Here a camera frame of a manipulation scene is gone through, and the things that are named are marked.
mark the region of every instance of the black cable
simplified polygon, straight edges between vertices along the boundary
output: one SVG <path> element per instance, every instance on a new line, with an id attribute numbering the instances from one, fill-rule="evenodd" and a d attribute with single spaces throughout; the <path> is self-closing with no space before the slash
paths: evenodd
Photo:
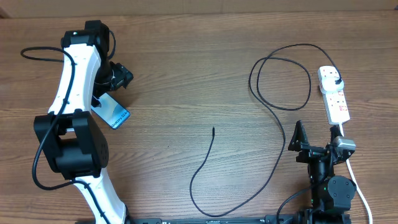
<path id="1" fill-rule="evenodd" d="M 329 170 L 328 170 L 327 175 L 325 175 L 324 178 L 323 178 L 321 181 L 319 181 L 318 183 L 312 184 L 311 186 L 307 187 L 306 189 L 303 189 L 303 190 L 301 190 L 301 191 L 299 191 L 299 192 L 293 194 L 293 195 L 290 196 L 288 199 L 286 199 L 286 200 L 282 203 L 282 205 L 280 205 L 280 207 L 278 208 L 278 211 L 276 212 L 276 222 L 279 224 L 279 215 L 280 215 L 280 212 L 282 211 L 283 207 L 284 207 L 289 201 L 291 201 L 293 198 L 295 198 L 295 197 L 297 197 L 297 196 L 303 194 L 304 192 L 306 192 L 306 191 L 308 191 L 308 190 L 312 190 L 312 189 L 314 189 L 315 187 L 318 187 L 320 184 L 324 183 L 324 181 L 325 181 L 325 180 L 327 179 L 327 177 L 330 175 L 330 171 L 332 170 L 332 168 L 333 168 L 333 152 L 332 152 L 332 150 L 331 150 L 331 151 L 330 151 Z"/>
<path id="2" fill-rule="evenodd" d="M 31 57 L 31 56 L 27 56 L 24 53 L 30 50 L 54 50 L 57 52 L 61 52 L 63 54 L 65 54 L 69 59 L 70 59 L 70 63 L 72 65 L 72 74 L 70 76 L 70 81 L 69 81 L 69 85 L 68 85 L 68 89 L 67 92 L 65 94 L 65 98 L 63 99 L 62 102 L 62 106 L 60 108 L 60 111 L 58 112 L 58 114 L 55 116 L 54 120 L 51 122 L 50 127 L 48 128 L 47 132 L 45 133 L 43 139 L 41 140 L 40 144 L 39 144 L 39 148 L 37 149 L 34 161 L 33 161 L 33 166 L 32 166 L 32 178 L 34 183 L 36 184 L 36 186 L 38 186 L 39 188 L 43 189 L 43 190 L 56 190 L 56 189 L 60 189 L 62 187 L 66 187 L 72 184 L 82 184 L 84 185 L 84 187 L 88 190 L 88 192 L 90 193 L 91 197 L 93 198 L 94 204 L 96 206 L 96 208 L 98 209 L 99 214 L 101 215 L 101 217 L 104 218 L 105 222 L 107 224 L 110 224 L 109 220 L 107 219 L 106 215 L 104 214 L 104 212 L 102 211 L 100 205 L 98 204 L 98 201 L 91 189 L 91 187 L 89 186 L 89 184 L 87 184 L 84 181 L 81 180 L 71 180 L 70 182 L 66 182 L 63 184 L 59 184 L 53 187 L 47 187 L 42 185 L 39 180 L 37 179 L 37 163 L 39 161 L 39 157 L 40 154 L 42 152 L 43 149 L 43 145 L 44 142 L 46 141 L 47 137 L 49 136 L 50 132 L 53 130 L 54 126 L 56 125 L 57 121 L 59 120 L 60 115 L 62 114 L 62 112 L 64 111 L 66 105 L 68 104 L 68 99 L 69 99 L 69 95 L 70 92 L 72 90 L 72 85 L 73 85 L 73 79 L 75 78 L 75 61 L 73 60 L 73 57 L 66 51 L 56 48 L 56 47 L 28 47 L 25 48 L 23 50 L 21 50 L 21 56 L 24 58 L 28 58 L 31 60 L 42 60 L 42 61 L 48 61 L 48 62 L 63 62 L 63 60 L 59 60 L 59 59 L 52 59 L 52 58 L 37 58 L 37 57 Z"/>
<path id="3" fill-rule="evenodd" d="M 203 211 L 202 209 L 200 209 L 199 206 L 195 203 L 195 200 L 193 199 L 193 196 L 192 196 L 192 183 L 193 183 L 193 180 L 194 180 L 195 176 L 196 176 L 196 175 L 198 174 L 198 172 L 200 171 L 200 169 L 205 165 L 205 162 L 207 161 L 207 158 L 208 158 L 208 156 L 209 156 L 209 153 L 210 153 L 210 150 L 211 150 L 211 146 L 213 145 L 213 141 L 214 141 L 214 137 L 215 137 L 215 129 L 213 128 L 213 139 L 211 140 L 210 148 L 209 148 L 209 150 L 208 150 L 208 152 L 207 152 L 206 158 L 205 158 L 205 160 L 203 161 L 202 165 L 199 167 L 199 169 L 197 169 L 197 171 L 195 172 L 195 174 L 192 176 L 192 179 L 191 179 L 191 182 L 190 182 L 190 196 L 191 196 L 191 201 L 192 201 L 192 203 L 194 204 L 194 206 L 198 209 L 198 211 L 201 212 L 202 214 L 204 214 L 204 215 L 206 215 L 206 216 L 209 216 L 209 217 L 214 217 L 214 218 L 216 218 L 216 217 L 222 217 L 222 216 L 224 216 L 224 215 L 227 215 L 227 214 L 229 214 L 229 213 L 235 211 L 236 209 L 238 209 L 238 208 L 242 207 L 243 205 L 245 205 L 246 203 L 248 203 L 250 200 L 252 200 L 254 197 L 256 197 L 259 193 L 261 193 L 261 191 L 264 190 L 264 188 L 267 186 L 267 184 L 268 184 L 269 181 L 271 180 L 271 177 L 274 175 L 274 172 L 275 172 L 276 167 L 277 167 L 277 165 L 278 165 L 278 163 L 279 163 L 279 161 L 280 161 L 280 158 L 282 157 L 282 153 L 283 153 L 284 148 L 285 148 L 285 145 L 286 145 L 286 135 L 285 135 L 285 131 L 284 131 L 284 128 L 283 128 L 283 126 L 282 126 L 282 123 L 280 122 L 280 120 L 279 120 L 279 118 L 277 117 L 277 115 L 271 110 L 270 106 L 271 106 L 271 107 L 274 107 L 274 108 L 277 108 L 277 109 L 279 109 L 279 110 L 286 110 L 286 111 L 295 111 L 295 110 L 302 109 L 302 108 L 308 103 L 308 101 L 309 101 L 309 99 L 310 99 L 310 97 L 311 97 L 311 76 L 310 76 L 310 73 L 308 72 L 308 70 L 307 70 L 303 65 L 301 65 L 300 63 L 298 63 L 298 62 L 296 62 L 296 61 L 293 61 L 293 60 L 290 60 L 290 59 L 287 59 L 287 58 L 279 58 L 279 57 L 271 57 L 271 56 L 272 56 L 274 53 L 276 53 L 277 51 L 279 51 L 279 50 L 286 49 L 286 48 L 288 48 L 288 47 L 295 47 L 295 46 L 302 46 L 302 45 L 316 47 L 317 49 L 321 50 L 321 51 L 328 57 L 328 59 L 330 60 L 330 62 L 333 64 L 333 66 L 336 67 L 335 63 L 332 61 L 332 59 L 329 57 L 329 55 L 328 55 L 323 49 L 321 49 L 320 47 L 318 47 L 318 46 L 316 46 L 316 45 L 313 45 L 313 44 L 294 44 L 294 45 L 288 45 L 288 46 L 285 46 L 285 47 L 281 47 L 281 48 L 279 48 L 279 49 L 274 50 L 273 52 L 271 52 L 267 57 L 264 57 L 264 58 L 259 59 L 259 60 L 253 65 L 253 67 L 252 67 L 252 69 L 251 69 L 251 72 L 250 72 L 250 75 L 249 75 L 249 89 L 250 89 L 250 92 L 253 94 L 253 96 L 254 96 L 262 105 L 264 105 L 264 106 L 272 113 L 272 115 L 274 116 L 275 120 L 277 121 L 277 123 L 278 123 L 278 125 L 279 125 L 279 128 L 280 128 L 280 130 L 281 130 L 281 132 L 282 132 L 282 137 L 283 137 L 282 149 L 280 150 L 280 153 L 279 153 L 279 156 L 278 156 L 278 158 L 277 158 L 277 160 L 276 160 L 276 162 L 275 162 L 274 168 L 272 169 L 272 171 L 271 171 L 271 173 L 270 173 L 270 175 L 269 175 L 269 177 L 268 177 L 266 183 L 265 183 L 265 184 L 264 184 L 252 197 L 250 197 L 249 199 L 247 199 L 247 200 L 244 201 L 243 203 L 239 204 L 238 206 L 232 208 L 231 210 L 229 210 L 229 211 L 227 211 L 227 212 L 224 212 L 224 213 L 219 214 L 219 215 L 212 215 L 212 214 L 209 214 L 209 213 L 204 212 L 204 211 Z M 263 68 L 263 66 L 264 66 L 264 64 L 265 64 L 265 62 L 266 62 L 268 59 L 284 60 L 284 61 L 287 61 L 287 62 L 292 62 L 292 63 L 294 63 L 294 64 L 296 64 L 296 65 L 302 67 L 302 68 L 305 70 L 305 72 L 306 72 L 307 75 L 308 75 L 309 89 L 308 89 L 308 96 L 307 96 L 307 99 L 306 99 L 305 103 L 304 103 L 302 106 L 299 106 L 298 108 L 283 108 L 283 107 L 280 107 L 280 106 L 273 105 L 272 103 L 268 102 L 268 101 L 261 95 L 261 92 L 260 92 L 260 90 L 259 90 L 259 77 L 260 77 L 260 73 L 261 73 L 261 70 L 262 70 L 262 68 Z M 262 61 L 262 60 L 263 60 L 263 63 L 261 64 L 260 69 L 259 69 L 259 71 L 258 71 L 258 75 L 257 75 L 257 92 L 258 92 L 258 94 L 259 94 L 259 96 L 260 96 L 260 98 L 259 98 L 258 96 L 256 96 L 256 94 L 254 93 L 254 91 L 253 91 L 253 89 L 252 89 L 252 86 L 251 86 L 251 77 L 252 77 L 252 74 L 253 74 L 253 71 L 254 71 L 256 65 L 257 65 L 260 61 Z M 340 75 L 340 72 L 339 72 L 339 70 L 337 69 L 337 67 L 336 67 L 336 70 L 337 70 L 337 72 L 338 72 L 338 74 L 339 74 L 339 76 L 340 76 L 340 79 L 339 79 L 339 80 L 341 80 L 341 75 Z"/>
<path id="4" fill-rule="evenodd" d="M 111 54 L 108 56 L 108 60 L 111 60 L 111 58 L 113 58 L 114 51 L 116 50 L 116 38 L 114 38 L 114 33 L 111 30 L 109 30 L 109 32 L 111 33 L 111 35 L 113 37 L 113 49 L 112 49 Z"/>

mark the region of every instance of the white power strip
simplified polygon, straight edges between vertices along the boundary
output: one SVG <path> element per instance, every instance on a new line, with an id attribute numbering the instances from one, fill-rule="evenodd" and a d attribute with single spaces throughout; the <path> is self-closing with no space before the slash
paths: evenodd
<path id="1" fill-rule="evenodd" d="M 342 124 L 349 120 L 344 84 L 335 84 L 338 78 L 337 70 L 333 66 L 322 66 L 318 70 L 320 89 L 325 103 L 329 124 Z"/>

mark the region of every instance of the power adapter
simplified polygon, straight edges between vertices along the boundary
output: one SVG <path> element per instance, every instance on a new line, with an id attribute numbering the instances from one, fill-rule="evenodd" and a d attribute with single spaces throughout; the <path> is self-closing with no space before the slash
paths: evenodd
<path id="1" fill-rule="evenodd" d="M 322 66 L 318 70 L 319 87 L 325 103 L 329 124 L 342 124 L 349 120 L 344 81 L 336 84 L 339 74 L 333 66 Z"/>

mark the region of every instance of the white cable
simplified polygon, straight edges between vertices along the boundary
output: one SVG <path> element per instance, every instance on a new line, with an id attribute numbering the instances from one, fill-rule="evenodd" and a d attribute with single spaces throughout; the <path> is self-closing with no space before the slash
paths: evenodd
<path id="1" fill-rule="evenodd" d="M 338 127 L 340 129 L 341 135 L 344 136 L 343 124 L 341 124 L 341 123 L 338 124 Z M 355 176 L 354 176 L 353 169 L 351 168 L 351 164 L 349 163 L 349 159 L 347 159 L 346 164 L 347 164 L 347 168 L 348 168 L 349 174 L 350 174 L 352 180 L 354 181 L 354 183 L 356 184 L 356 190 L 358 191 L 358 194 L 361 197 L 363 204 L 365 205 L 366 211 L 368 212 L 369 224 L 373 224 L 373 217 L 372 217 L 371 208 L 369 207 L 369 204 L 366 201 L 365 196 L 362 194 L 361 189 L 359 189 L 358 183 L 356 182 L 356 179 L 355 179 Z"/>

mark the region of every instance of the wooden table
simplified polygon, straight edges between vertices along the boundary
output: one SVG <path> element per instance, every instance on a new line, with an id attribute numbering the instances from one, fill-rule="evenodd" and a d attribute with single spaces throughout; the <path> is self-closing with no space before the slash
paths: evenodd
<path id="1" fill-rule="evenodd" d="M 351 120 L 345 133 L 357 144 L 351 163 L 373 211 L 375 223 L 398 218 L 398 14 L 376 12 L 303 12 L 204 16 L 118 16 L 73 19 L 0 20 L 0 223 L 73 223 L 92 218 L 74 187 L 53 192 L 37 188 L 31 166 L 38 141 L 33 120 L 53 102 L 62 65 L 22 58 L 21 49 L 60 45 L 67 30 L 101 19 L 116 34 L 115 62 L 134 80 L 113 96 L 132 113 L 118 130 L 102 120 L 110 148 L 109 175 L 134 217 L 204 218 L 193 206 L 189 183 L 216 138 L 193 194 L 209 213 L 221 213 L 257 191 L 280 152 L 282 136 L 274 118 L 248 90 L 254 62 L 272 50 L 301 42 L 323 47 L 340 69 Z M 41 57 L 62 56 L 54 52 Z M 302 119 L 314 146 L 330 138 L 317 69 L 329 65 L 317 49 L 297 47 L 277 54 L 305 65 L 312 95 L 299 111 L 275 110 L 287 141 Z M 296 65 L 270 61 L 260 89 L 282 106 L 301 105 L 307 75 Z M 275 213 L 294 192 L 308 186 L 307 166 L 285 152 L 264 191 L 227 217 Z M 336 174 L 349 177 L 344 164 Z M 45 185 L 64 180 L 39 162 Z M 309 195 L 287 204 L 283 213 L 308 205 Z M 358 195 L 353 223 L 366 223 Z"/>

